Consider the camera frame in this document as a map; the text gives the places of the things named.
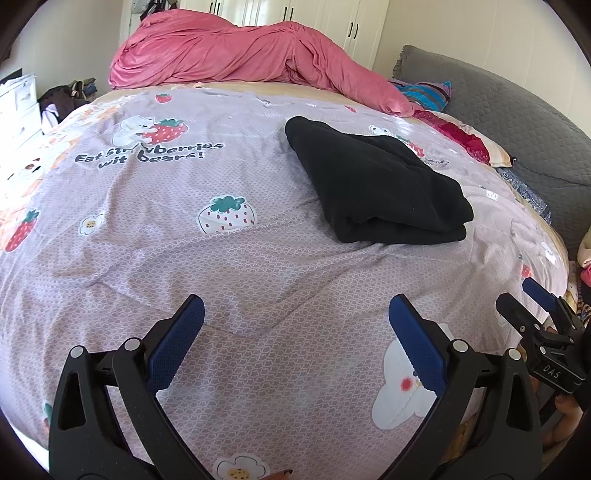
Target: gray headboard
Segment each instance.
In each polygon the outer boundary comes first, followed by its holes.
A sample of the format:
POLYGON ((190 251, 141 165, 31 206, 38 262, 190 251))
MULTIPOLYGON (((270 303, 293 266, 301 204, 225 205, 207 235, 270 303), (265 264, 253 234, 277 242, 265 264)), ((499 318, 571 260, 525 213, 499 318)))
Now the gray headboard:
POLYGON ((515 172, 548 202, 552 226, 574 259, 591 225, 591 139, 533 93, 444 55, 407 45, 394 77, 411 83, 452 81, 445 112, 517 158, 515 172))

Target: wardrobe door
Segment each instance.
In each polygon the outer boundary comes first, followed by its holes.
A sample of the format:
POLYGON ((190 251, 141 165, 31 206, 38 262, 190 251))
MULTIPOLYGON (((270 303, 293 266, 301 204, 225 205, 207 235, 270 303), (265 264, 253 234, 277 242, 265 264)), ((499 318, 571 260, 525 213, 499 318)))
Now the wardrobe door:
POLYGON ((289 17, 290 0, 259 0, 255 25, 273 25, 289 17))
POLYGON ((207 14, 215 13, 216 0, 181 0, 180 8, 207 14))
POLYGON ((251 25, 253 9, 256 9, 258 0, 217 0, 215 6, 216 15, 225 18, 239 27, 251 25))
POLYGON ((347 53, 360 65, 374 66, 389 0, 361 0, 347 53))
POLYGON ((319 30, 325 3, 325 0, 291 0, 285 19, 319 30))
POLYGON ((346 50, 353 36, 358 7, 359 0, 326 0, 320 31, 346 50))

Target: patterned bed sheet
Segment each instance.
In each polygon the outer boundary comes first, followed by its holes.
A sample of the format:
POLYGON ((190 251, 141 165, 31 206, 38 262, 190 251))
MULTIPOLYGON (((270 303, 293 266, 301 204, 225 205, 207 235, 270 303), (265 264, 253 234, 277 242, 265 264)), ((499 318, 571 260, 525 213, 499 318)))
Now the patterned bed sheet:
POLYGON ((519 341, 494 309, 500 293, 543 321, 522 279, 566 290, 560 238, 492 168, 416 119, 337 94, 246 83, 113 92, 38 157, 0 207, 0 404, 44 446, 69 348, 116 348, 197 293, 206 325, 158 399, 206 467, 222 480, 236 468, 375 480, 434 400, 389 326, 393 295, 449 337, 500 352, 519 341), (285 139, 295 115, 395 136, 455 178, 475 211, 466 240, 338 242, 285 139))

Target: blue striped pillow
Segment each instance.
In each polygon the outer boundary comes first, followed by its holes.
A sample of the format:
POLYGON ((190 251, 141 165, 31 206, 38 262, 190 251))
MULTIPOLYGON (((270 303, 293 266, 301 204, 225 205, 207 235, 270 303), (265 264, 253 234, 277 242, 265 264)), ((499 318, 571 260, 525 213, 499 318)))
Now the blue striped pillow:
POLYGON ((411 102, 418 103, 425 110, 443 112, 452 97, 452 83, 418 82, 406 83, 402 80, 390 80, 411 102))

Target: screw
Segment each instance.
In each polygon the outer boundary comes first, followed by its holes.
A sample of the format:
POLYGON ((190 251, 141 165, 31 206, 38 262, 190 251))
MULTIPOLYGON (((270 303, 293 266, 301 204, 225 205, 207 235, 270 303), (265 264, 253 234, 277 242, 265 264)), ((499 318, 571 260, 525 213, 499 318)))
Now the screw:
POLYGON ((130 352, 136 350, 137 347, 139 347, 139 339, 137 338, 130 338, 129 340, 127 340, 125 342, 124 345, 126 350, 129 350, 130 352))
POLYGON ((77 345, 72 350, 70 350, 70 356, 72 358, 78 358, 83 353, 84 353, 84 349, 80 345, 77 345))
POLYGON ((453 348, 458 352, 467 352, 468 344, 464 340, 454 340, 453 348))
POLYGON ((509 356, 513 360, 520 360, 521 359, 521 354, 519 353, 519 350, 517 350, 515 348, 509 348, 509 356))

